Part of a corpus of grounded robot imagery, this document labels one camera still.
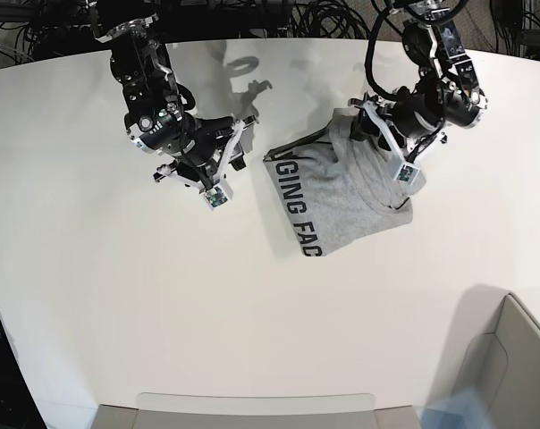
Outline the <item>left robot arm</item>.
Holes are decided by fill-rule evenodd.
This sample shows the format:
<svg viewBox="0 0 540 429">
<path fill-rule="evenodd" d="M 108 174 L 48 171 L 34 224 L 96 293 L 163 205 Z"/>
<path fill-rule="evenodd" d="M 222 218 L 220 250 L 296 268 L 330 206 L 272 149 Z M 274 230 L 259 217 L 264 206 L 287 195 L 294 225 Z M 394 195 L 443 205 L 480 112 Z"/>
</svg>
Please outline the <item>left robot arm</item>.
<svg viewBox="0 0 540 429">
<path fill-rule="evenodd" d="M 363 101 L 373 103 L 408 162 L 417 160 L 435 140 L 446 142 L 446 126 L 472 128 L 485 112 L 485 92 L 454 23 L 466 5 L 386 1 L 370 31 L 364 66 L 373 93 L 365 94 Z M 419 81 L 413 89 L 389 91 L 375 80 L 373 62 L 381 27 L 396 13 L 406 14 L 398 34 L 406 56 L 418 67 Z"/>
</svg>

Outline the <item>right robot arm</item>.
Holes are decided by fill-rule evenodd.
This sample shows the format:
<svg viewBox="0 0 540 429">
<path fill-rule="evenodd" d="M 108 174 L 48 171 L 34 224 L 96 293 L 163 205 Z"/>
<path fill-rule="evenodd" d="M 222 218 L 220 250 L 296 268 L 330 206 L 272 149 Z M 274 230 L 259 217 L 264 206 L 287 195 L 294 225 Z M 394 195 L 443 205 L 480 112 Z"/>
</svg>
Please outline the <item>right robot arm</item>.
<svg viewBox="0 0 540 429">
<path fill-rule="evenodd" d="M 188 187 L 211 189 L 227 167 L 245 168 L 237 119 L 192 114 L 196 99 L 175 76 L 156 2 L 89 1 L 87 7 L 95 40 L 111 50 L 110 70 L 127 106 L 128 138 L 147 153 L 172 159 L 156 169 L 154 180 L 175 176 Z"/>
</svg>

